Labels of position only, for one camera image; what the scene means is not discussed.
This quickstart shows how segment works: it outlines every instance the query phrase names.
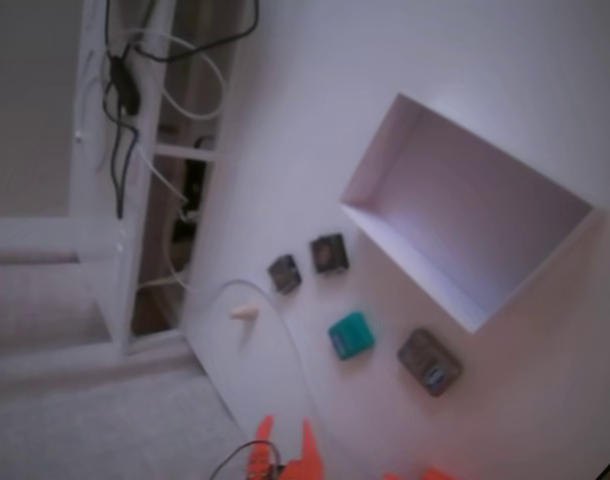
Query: baseboard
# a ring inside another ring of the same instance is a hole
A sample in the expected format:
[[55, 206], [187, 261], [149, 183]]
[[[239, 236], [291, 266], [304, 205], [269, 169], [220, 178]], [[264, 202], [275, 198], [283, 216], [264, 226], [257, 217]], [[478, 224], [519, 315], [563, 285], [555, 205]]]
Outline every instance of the baseboard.
[[0, 263], [71, 261], [76, 253], [70, 218], [0, 218]]

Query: orange object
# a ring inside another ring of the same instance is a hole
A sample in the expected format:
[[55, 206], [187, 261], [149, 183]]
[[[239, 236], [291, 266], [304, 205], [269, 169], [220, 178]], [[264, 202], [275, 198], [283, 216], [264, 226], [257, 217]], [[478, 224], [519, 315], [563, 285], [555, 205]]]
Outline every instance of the orange object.
[[[273, 425], [274, 417], [271, 415], [265, 417], [256, 429], [255, 440], [269, 441]], [[270, 466], [269, 445], [263, 445], [262, 443], [254, 445], [247, 461], [247, 478], [250, 480], [265, 480]]]
[[[256, 440], [267, 440], [272, 431], [274, 418], [267, 416], [256, 430]], [[271, 468], [270, 448], [268, 445], [254, 445], [247, 463], [247, 478], [264, 480]], [[318, 453], [316, 439], [307, 419], [303, 421], [303, 443], [301, 458], [287, 462], [279, 480], [323, 480], [323, 461]]]
[[448, 477], [444, 473], [439, 472], [435, 468], [430, 468], [423, 473], [423, 480], [454, 480], [452, 477]]

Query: white cable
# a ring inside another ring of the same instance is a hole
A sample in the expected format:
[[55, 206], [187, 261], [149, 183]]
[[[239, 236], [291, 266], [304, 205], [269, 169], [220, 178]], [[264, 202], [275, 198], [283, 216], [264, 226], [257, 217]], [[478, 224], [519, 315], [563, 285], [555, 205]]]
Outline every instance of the white cable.
[[[187, 49], [193, 49], [196, 48], [195, 45], [193, 45], [192, 43], [188, 42], [187, 40], [183, 40], [182, 38], [178, 38], [175, 37], [174, 35], [171, 35], [169, 33], [166, 32], [160, 32], [158, 30], [150, 30], [148, 28], [129, 28], [126, 30], [123, 30], [121, 32], [121, 36], [129, 36], [132, 35], [134, 33], [143, 33], [145, 35], [155, 35], [158, 37], [162, 37], [168, 41], [174, 42], [178, 45], [181, 45]], [[112, 42], [112, 44], [109, 46], [108, 49], [111, 49], [113, 46], [115, 46], [118, 42]], [[218, 106], [216, 107], [216, 109], [214, 109], [212, 112], [209, 113], [194, 113], [194, 112], [190, 112], [189, 110], [184, 109], [183, 107], [181, 107], [176, 100], [174, 100], [174, 98], [170, 95], [170, 93], [167, 91], [167, 89], [165, 88], [165, 85], [158, 85], [159, 89], [161, 90], [163, 97], [165, 97], [165, 99], [169, 102], [169, 104], [176, 110], [178, 111], [178, 113], [180, 113], [181, 115], [189, 118], [190, 120], [211, 120], [213, 118], [218, 117], [221, 112], [223, 111], [223, 107], [225, 105], [225, 94], [227, 92], [227, 84], [225, 82], [225, 78], [223, 77], [222, 72], [220, 71], [220, 69], [216, 66], [216, 64], [214, 63], [214, 61], [206, 54], [204, 53], [200, 53], [199, 56], [201, 57], [201, 59], [203, 59], [203, 61], [205, 61], [205, 63], [207, 63], [210, 68], [214, 71], [214, 74], [216, 75], [216, 79], [218, 80], [218, 84], [220, 86], [221, 89], [221, 99], [220, 102], [218, 103]]]
[[[188, 291], [190, 293], [199, 293], [200, 292], [199, 289], [190, 286], [188, 283], [185, 282], [185, 280], [183, 280], [181, 278], [181, 275], [189, 277], [188, 268], [185, 267], [180, 272], [177, 272], [175, 270], [175, 268], [174, 268], [174, 265], [172, 264], [171, 255], [170, 255], [170, 248], [166, 248], [166, 242], [169, 241], [169, 238], [171, 236], [171, 229], [170, 229], [169, 225], [173, 226], [174, 223], [170, 222], [168, 224], [168, 226], [166, 226], [166, 228], [165, 228], [164, 241], [163, 241], [163, 257], [164, 257], [165, 263], [167, 264], [167, 267], [168, 267], [168, 269], [169, 269], [169, 271], [171, 273], [171, 277], [174, 278], [174, 280], [176, 280], [176, 283], [178, 283], [186, 291]], [[163, 285], [163, 284], [168, 285], [169, 284], [168, 283], [169, 280], [170, 280], [170, 277], [165, 277], [165, 278], [160, 279], [160, 280], [153, 280], [152, 282], [160, 282], [159, 283], [160, 285]], [[336, 437], [336, 435], [334, 435], [325, 426], [324, 417], [320, 413], [321, 412], [321, 407], [318, 404], [318, 402], [316, 401], [316, 398], [315, 398], [314, 393], [313, 393], [314, 389], [312, 388], [311, 382], [309, 380], [309, 376], [307, 374], [307, 369], [305, 367], [305, 360], [304, 360], [303, 354], [301, 353], [301, 350], [298, 347], [298, 344], [296, 342], [294, 334], [292, 333], [292, 329], [290, 328], [289, 323], [286, 322], [283, 319], [283, 316], [279, 313], [278, 306], [276, 305], [276, 302], [274, 301], [274, 298], [273, 298], [272, 294], [267, 292], [263, 287], [261, 287], [260, 285], [258, 285], [256, 282], [254, 282], [252, 280], [248, 280], [246, 278], [232, 278], [232, 279], [226, 280], [225, 282], [223, 282], [220, 285], [218, 285], [216, 287], [216, 291], [211, 296], [211, 298], [209, 298], [209, 300], [207, 300], [205, 302], [205, 305], [210, 305], [212, 302], [214, 302], [221, 295], [221, 293], [226, 288], [229, 288], [229, 287], [234, 286], [234, 285], [244, 285], [246, 287], [249, 287], [249, 288], [255, 290], [269, 304], [269, 306], [272, 308], [274, 313], [276, 313], [276, 316], [279, 319], [279, 323], [281, 323], [281, 325], [285, 329], [285, 333], [287, 334], [287, 338], [289, 339], [289, 342], [291, 343], [292, 348], [293, 348], [294, 352], [296, 353], [297, 363], [298, 363], [299, 369], [301, 371], [301, 374], [303, 375], [303, 380], [305, 381], [305, 390], [307, 391], [307, 396], [309, 397], [309, 400], [310, 400], [311, 405], [312, 405], [312, 407], [314, 409], [314, 412], [316, 413], [316, 415], [320, 419], [320, 423], [319, 423], [320, 427], [323, 428], [325, 430], [325, 432], [327, 433], [327, 438], [330, 439], [333, 443], [335, 443], [336, 446], [338, 448], [340, 448], [340, 450], [345, 452], [345, 455], [346, 455], [347, 458], [352, 459], [352, 461], [355, 464], [357, 464], [357, 465], [362, 465], [362, 471], [363, 472], [372, 472], [372, 474], [375, 475], [375, 473], [373, 472], [373, 469], [371, 467], [368, 467], [367, 465], [365, 465], [365, 463], [362, 460], [359, 461], [357, 459], [358, 457], [356, 455], [350, 453], [348, 451], [347, 447], [344, 446], [343, 442], [341, 442]]]
[[145, 152], [143, 151], [143, 148], [141, 147], [140, 144], [136, 145], [136, 151], [138, 152], [138, 154], [141, 157], [141, 160], [143, 160], [143, 163], [145, 163], [145, 165], [147, 165], [147, 167], [152, 171], [152, 173], [154, 175], [156, 175], [156, 177], [163, 183], [163, 185], [165, 185], [167, 188], [169, 188], [169, 190], [176, 195], [178, 198], [180, 198], [183, 202], [188, 203], [189, 200], [187, 199], [187, 197], [185, 195], [183, 195], [181, 192], [179, 192], [176, 187], [174, 185], [172, 185], [170, 183], [169, 180], [167, 180], [165, 178], [165, 176], [158, 171], [158, 169], [152, 165], [152, 163], [147, 159], [147, 155], [145, 155]]

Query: black cable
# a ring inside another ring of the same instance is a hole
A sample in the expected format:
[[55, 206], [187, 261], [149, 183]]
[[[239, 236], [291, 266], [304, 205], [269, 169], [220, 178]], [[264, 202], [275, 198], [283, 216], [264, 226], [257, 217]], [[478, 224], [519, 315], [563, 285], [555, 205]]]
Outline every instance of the black cable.
[[[214, 480], [216, 478], [216, 476], [219, 474], [219, 472], [225, 467], [225, 465], [227, 465], [239, 452], [241, 452], [242, 450], [244, 450], [247, 447], [250, 447], [252, 445], [268, 445], [272, 449], [272, 453], [274, 454], [274, 461], [276, 462], [274, 464], [274, 470], [276, 472], [278, 472], [278, 467], [280, 467], [280, 465], [281, 465], [281, 455], [278, 451], [278, 448], [276, 448], [276, 445], [274, 445], [272, 442], [267, 441], [267, 440], [252, 440], [251, 442], [244, 443], [243, 445], [238, 447], [236, 450], [234, 450], [232, 453], [230, 453], [225, 458], [225, 460], [223, 460], [220, 463], [220, 465], [218, 467], [216, 467], [216, 469], [212, 472], [212, 474], [209, 476], [209, 480]], [[276, 476], [277, 475], [272, 475], [269, 478], [276, 478]]]
[[123, 136], [123, 127], [121, 126], [121, 103], [120, 100], [116, 100], [116, 116], [118, 122], [116, 123], [116, 134], [114, 136], [114, 146], [112, 147], [112, 156], [109, 162], [109, 174], [112, 179], [112, 185], [114, 186], [114, 198], [116, 199], [116, 216], [120, 218], [120, 209], [118, 206], [119, 199], [121, 197], [121, 186], [116, 178], [116, 156], [118, 155], [118, 148], [121, 144], [121, 137]]
[[115, 193], [116, 193], [116, 216], [118, 217], [119, 220], [123, 219], [123, 206], [125, 203], [125, 184], [126, 184], [126, 180], [127, 180], [127, 171], [129, 169], [129, 164], [132, 158], [132, 152], [134, 150], [134, 147], [136, 146], [136, 142], [138, 141], [139, 138], [139, 132], [136, 128], [132, 127], [131, 125], [123, 122], [122, 120], [122, 116], [121, 116], [121, 110], [120, 110], [120, 104], [117, 105], [119, 107], [118, 109], [118, 118], [115, 118], [111, 113], [109, 113], [109, 110], [107, 108], [107, 97], [103, 97], [103, 112], [105, 113], [105, 116], [114, 124], [116, 125], [117, 129], [121, 129], [121, 128], [125, 128], [126, 130], [129, 130], [132, 134], [132, 141], [129, 145], [129, 148], [127, 149], [127, 154], [125, 155], [125, 161], [123, 162], [123, 170], [121, 173], [121, 178], [120, 181], [117, 181], [116, 179], [116, 173], [115, 173], [115, 152], [118, 152], [118, 147], [117, 144], [114, 144], [114, 149], [112, 149], [112, 164], [110, 165], [111, 168], [111, 175], [112, 175], [112, 183], [114, 183], [116, 185], [116, 183], [118, 183], [117, 188], [115, 187]]
[[[105, 53], [107, 55], [108, 60], [111, 60], [112, 54], [109, 49], [109, 12], [110, 12], [110, 0], [106, 0], [105, 2], [105, 27], [104, 27], [104, 35], [105, 35]], [[131, 51], [132, 45], [127, 44], [125, 48], [123, 48], [123, 52], [121, 53], [121, 60], [125, 60]], [[112, 179], [112, 185], [114, 186], [114, 194], [116, 197], [116, 217], [119, 220], [123, 219], [124, 206], [125, 206], [125, 190], [127, 183], [127, 172], [129, 170], [129, 165], [132, 158], [132, 153], [134, 151], [134, 147], [136, 146], [136, 142], [140, 136], [139, 131], [123, 122], [122, 119], [122, 108], [120, 98], [116, 101], [116, 118], [112, 116], [107, 108], [107, 95], [110, 92], [113, 86], [113, 80], [110, 76], [109, 82], [105, 87], [105, 91], [103, 92], [103, 112], [105, 116], [116, 125], [116, 137], [114, 139], [114, 146], [112, 147], [112, 156], [110, 160], [110, 176]], [[120, 147], [120, 142], [122, 138], [123, 128], [129, 130], [132, 134], [132, 141], [130, 142], [129, 148], [127, 149], [127, 154], [125, 155], [125, 160], [123, 162], [123, 169], [121, 172], [120, 180], [116, 176], [116, 160], [118, 156], [118, 149]]]
[[260, 18], [259, 0], [254, 0], [254, 20], [253, 20], [252, 24], [246, 30], [244, 30], [240, 33], [236, 33], [234, 35], [230, 35], [228, 37], [221, 38], [219, 40], [214, 40], [213, 42], [206, 43], [205, 45], [200, 45], [196, 48], [193, 48], [191, 50], [186, 50], [184, 52], [180, 52], [175, 55], [170, 55], [169, 57], [159, 57], [157, 55], [154, 55], [153, 53], [146, 52], [139, 45], [135, 46], [135, 51], [139, 55], [149, 58], [150, 60], [154, 60], [155, 62], [159, 62], [159, 63], [177, 62], [179, 60], [183, 60], [185, 58], [189, 58], [198, 53], [204, 52], [206, 50], [211, 50], [212, 48], [220, 47], [221, 45], [236, 42], [237, 40], [240, 40], [242, 38], [245, 38], [245, 37], [251, 35], [252, 32], [254, 32], [254, 30], [256, 30], [256, 27], [258, 27], [259, 18]]

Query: small dark square object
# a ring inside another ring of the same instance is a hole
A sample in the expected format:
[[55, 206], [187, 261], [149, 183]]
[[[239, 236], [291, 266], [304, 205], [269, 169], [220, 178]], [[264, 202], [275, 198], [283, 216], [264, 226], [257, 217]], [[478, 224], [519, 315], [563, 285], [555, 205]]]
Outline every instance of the small dark square object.
[[423, 328], [412, 333], [398, 359], [432, 397], [438, 397], [461, 376], [463, 367]]
[[267, 271], [274, 281], [276, 290], [283, 295], [290, 293], [301, 284], [301, 275], [291, 255], [278, 257]]
[[316, 273], [344, 272], [349, 268], [345, 243], [340, 233], [320, 237], [310, 246]]

